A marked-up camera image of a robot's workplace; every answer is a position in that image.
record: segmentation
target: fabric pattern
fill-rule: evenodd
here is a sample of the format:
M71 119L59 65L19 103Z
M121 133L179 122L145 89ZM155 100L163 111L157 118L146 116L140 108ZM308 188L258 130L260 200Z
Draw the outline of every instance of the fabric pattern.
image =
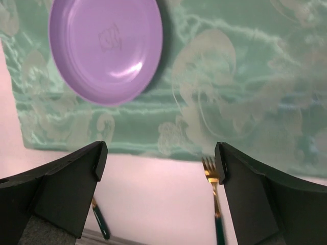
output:
M327 2L157 0L163 52L117 108L76 96L48 43L52 0L0 0L0 38L27 148L198 161L217 141L285 172L327 177Z

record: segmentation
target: gold fork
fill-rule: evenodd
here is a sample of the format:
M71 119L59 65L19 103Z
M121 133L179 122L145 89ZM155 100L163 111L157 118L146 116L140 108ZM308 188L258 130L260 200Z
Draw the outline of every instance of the gold fork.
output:
M217 192L217 184L219 183L218 173L216 171L215 161L212 158L203 158L202 164L205 172L205 176L209 183L213 187L214 191L214 202L215 202L215 223L216 223L216 237L217 237L217 245L225 245L223 224L221 220L221 214L219 211L218 205L218 192Z

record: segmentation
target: green handle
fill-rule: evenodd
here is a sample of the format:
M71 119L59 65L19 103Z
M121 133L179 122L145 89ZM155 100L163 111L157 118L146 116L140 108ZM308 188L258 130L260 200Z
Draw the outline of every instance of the green handle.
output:
M93 209L94 215L96 216L97 222L99 224L99 227L100 227L100 230L101 230L101 233L102 233L104 239L109 240L110 232L109 232L107 223L105 222L104 217L102 216L102 213L101 213L99 207L96 205L96 206L93 206L92 209Z
M217 245L225 245L225 237L224 237L223 223L221 217L215 218L215 222L216 222Z

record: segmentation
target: green tablecloth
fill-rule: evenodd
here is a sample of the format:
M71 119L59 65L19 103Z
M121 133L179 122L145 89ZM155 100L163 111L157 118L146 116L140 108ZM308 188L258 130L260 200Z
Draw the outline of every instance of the green tablecloth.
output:
M199 160L225 141L283 171L327 177L326 1L158 0L159 69L118 108L65 85L48 44L51 2L0 0L27 148L105 140L110 153Z

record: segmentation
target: purple plate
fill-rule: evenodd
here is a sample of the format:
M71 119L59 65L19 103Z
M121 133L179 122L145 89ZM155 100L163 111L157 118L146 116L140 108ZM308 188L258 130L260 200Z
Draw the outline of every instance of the purple plate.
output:
M49 20L54 61L84 99L117 106L150 83L162 49L156 0L54 0Z

